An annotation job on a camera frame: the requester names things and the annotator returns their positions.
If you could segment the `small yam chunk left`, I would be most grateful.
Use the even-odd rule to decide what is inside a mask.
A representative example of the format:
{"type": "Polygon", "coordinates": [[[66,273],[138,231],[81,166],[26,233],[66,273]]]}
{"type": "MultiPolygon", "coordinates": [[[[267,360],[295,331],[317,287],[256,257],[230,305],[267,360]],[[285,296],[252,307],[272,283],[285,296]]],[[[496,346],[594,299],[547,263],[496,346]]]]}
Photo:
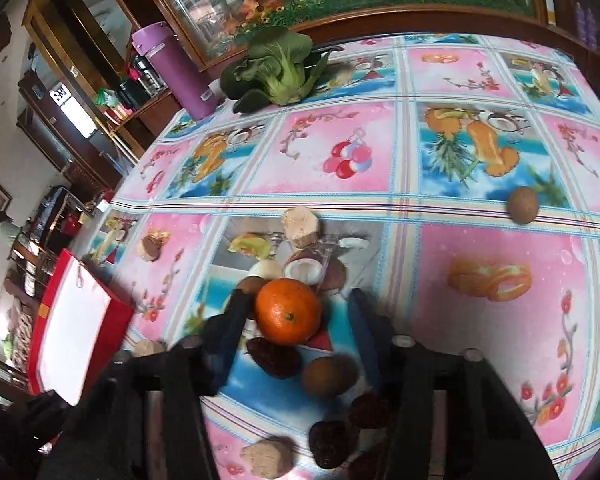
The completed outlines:
{"type": "Polygon", "coordinates": [[[157,261],[163,246],[170,240],[171,234],[166,231],[150,231],[137,244],[137,253],[147,262],[157,261]]]}

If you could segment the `purple thermos bottle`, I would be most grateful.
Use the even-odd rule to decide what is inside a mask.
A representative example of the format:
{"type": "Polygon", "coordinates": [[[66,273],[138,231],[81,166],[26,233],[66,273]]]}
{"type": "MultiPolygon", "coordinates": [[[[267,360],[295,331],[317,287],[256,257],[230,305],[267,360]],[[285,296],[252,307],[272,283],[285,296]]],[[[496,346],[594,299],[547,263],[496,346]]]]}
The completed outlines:
{"type": "Polygon", "coordinates": [[[212,115],[219,104],[211,79],[198,70],[166,22],[132,33],[136,52],[146,58],[193,120],[212,115]]]}

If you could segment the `dark red jujube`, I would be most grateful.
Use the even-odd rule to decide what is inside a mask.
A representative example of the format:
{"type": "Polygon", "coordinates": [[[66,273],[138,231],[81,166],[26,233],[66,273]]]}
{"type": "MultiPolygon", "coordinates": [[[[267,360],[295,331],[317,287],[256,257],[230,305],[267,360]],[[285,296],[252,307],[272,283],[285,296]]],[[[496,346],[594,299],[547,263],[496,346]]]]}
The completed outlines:
{"type": "Polygon", "coordinates": [[[374,390],[366,391],[352,401],[348,421],[358,429],[381,429],[389,425],[384,401],[374,390]]]}
{"type": "Polygon", "coordinates": [[[302,371],[302,357],[294,347],[281,346],[266,338],[256,337],[246,341],[246,349],[253,362],[268,376],[288,379],[302,371]]]}
{"type": "Polygon", "coordinates": [[[355,451],[360,432],[345,420],[316,422],[308,435],[314,462],[322,469],[340,467],[355,451]]]}

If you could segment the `red white tray box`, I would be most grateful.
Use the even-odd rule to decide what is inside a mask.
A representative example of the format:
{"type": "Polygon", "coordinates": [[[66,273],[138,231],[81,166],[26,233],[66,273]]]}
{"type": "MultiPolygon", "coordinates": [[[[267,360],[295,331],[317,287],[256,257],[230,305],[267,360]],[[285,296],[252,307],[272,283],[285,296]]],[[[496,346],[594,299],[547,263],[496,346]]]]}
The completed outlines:
{"type": "Polygon", "coordinates": [[[27,365],[31,392],[53,390],[78,404],[121,347],[132,315],[130,306],[63,250],[34,322],[27,365]]]}

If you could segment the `orange tangerine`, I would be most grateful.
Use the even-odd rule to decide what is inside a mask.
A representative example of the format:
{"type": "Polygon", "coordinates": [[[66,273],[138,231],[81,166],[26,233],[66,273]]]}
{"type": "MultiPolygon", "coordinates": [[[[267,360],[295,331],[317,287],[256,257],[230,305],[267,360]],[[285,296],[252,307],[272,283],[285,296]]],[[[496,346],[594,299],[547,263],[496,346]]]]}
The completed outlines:
{"type": "Polygon", "coordinates": [[[322,304],[308,285],[278,278],[257,293],[254,318],[262,336],[274,344],[304,344],[320,328],[322,304]]]}

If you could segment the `wooden cabinet shelf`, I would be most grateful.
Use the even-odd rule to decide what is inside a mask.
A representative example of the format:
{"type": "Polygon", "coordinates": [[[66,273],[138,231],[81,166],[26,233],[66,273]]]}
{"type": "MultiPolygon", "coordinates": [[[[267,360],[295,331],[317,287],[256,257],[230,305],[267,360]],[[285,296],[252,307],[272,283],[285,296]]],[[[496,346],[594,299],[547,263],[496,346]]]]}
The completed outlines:
{"type": "Polygon", "coordinates": [[[80,195],[115,188],[181,108],[165,86],[149,90],[131,76],[144,9],[29,0],[24,10],[31,44],[18,126],[80,195]]]}

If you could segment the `brown round fruit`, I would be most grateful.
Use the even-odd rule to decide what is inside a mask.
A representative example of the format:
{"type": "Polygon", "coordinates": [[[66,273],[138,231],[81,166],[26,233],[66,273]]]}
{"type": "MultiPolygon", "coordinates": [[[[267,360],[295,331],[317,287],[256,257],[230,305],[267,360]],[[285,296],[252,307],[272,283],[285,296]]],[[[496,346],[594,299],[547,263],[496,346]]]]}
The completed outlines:
{"type": "Polygon", "coordinates": [[[324,356],[315,359],[302,373],[302,387],[310,396],[334,398],[351,389],[358,381],[358,367],[348,356],[324,356]]]}
{"type": "Polygon", "coordinates": [[[243,278],[237,285],[236,289],[241,290],[247,295],[257,295],[264,285],[268,284],[268,280],[260,278],[257,275],[249,275],[243,278]]]}

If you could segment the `beige yam chunk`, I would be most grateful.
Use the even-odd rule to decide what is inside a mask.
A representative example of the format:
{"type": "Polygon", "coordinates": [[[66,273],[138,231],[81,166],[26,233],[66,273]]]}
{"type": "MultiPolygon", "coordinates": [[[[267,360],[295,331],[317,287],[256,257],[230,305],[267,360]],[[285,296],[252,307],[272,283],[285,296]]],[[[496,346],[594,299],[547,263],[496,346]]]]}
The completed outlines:
{"type": "Polygon", "coordinates": [[[320,239],[320,222],[317,216],[305,206],[295,206],[283,213],[284,233],[291,244],[305,248],[320,239]]]}
{"type": "Polygon", "coordinates": [[[278,479],[294,469],[294,447],[282,438],[262,439],[247,445],[240,458],[250,474],[261,479],[278,479]]]}
{"type": "Polygon", "coordinates": [[[166,346],[161,341],[142,339],[135,344],[132,355],[134,358],[143,358],[144,356],[154,356],[163,352],[166,352],[166,346]]]}

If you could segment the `green bok choy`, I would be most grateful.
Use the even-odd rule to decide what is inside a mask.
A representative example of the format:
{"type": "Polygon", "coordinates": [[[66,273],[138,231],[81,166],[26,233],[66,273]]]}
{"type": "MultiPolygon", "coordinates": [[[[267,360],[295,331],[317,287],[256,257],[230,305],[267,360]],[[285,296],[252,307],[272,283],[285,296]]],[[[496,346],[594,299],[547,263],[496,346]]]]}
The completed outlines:
{"type": "Polygon", "coordinates": [[[310,36],[282,26],[265,28],[251,38],[245,56],[224,68],[220,88],[235,114],[294,105],[313,91],[332,52],[342,50],[315,49],[310,36]]]}

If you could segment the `colourful fruit print tablecloth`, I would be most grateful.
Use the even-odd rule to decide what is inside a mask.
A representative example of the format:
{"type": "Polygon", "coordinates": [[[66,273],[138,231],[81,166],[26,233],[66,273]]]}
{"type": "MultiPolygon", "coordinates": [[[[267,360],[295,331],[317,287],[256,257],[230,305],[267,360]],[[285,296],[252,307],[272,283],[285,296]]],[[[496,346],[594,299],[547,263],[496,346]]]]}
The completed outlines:
{"type": "Polygon", "coordinates": [[[562,52],[414,34],[344,44],[312,96],[193,120],[178,112],[114,196],[85,258],[135,314],[128,346],[175,344],[246,276],[316,288],[326,326],[306,360],[354,353],[363,289],[396,330],[481,350],[559,478],[600,450],[600,93],[562,52]],[[513,222],[518,186],[538,216],[513,222]],[[283,213],[309,208],[297,248],[283,213]],[[170,240],[157,261],[137,244],[170,240]]]}

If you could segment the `far brown kiwi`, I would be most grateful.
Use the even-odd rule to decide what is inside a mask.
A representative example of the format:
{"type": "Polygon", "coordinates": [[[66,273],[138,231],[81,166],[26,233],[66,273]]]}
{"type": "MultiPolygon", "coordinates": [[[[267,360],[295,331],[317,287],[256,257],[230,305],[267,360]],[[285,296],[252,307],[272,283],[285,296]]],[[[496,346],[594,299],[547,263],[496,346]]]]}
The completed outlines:
{"type": "Polygon", "coordinates": [[[535,190],[528,186],[518,186],[509,193],[506,210],[509,218],[524,226],[535,220],[539,214],[540,203],[535,190]]]}

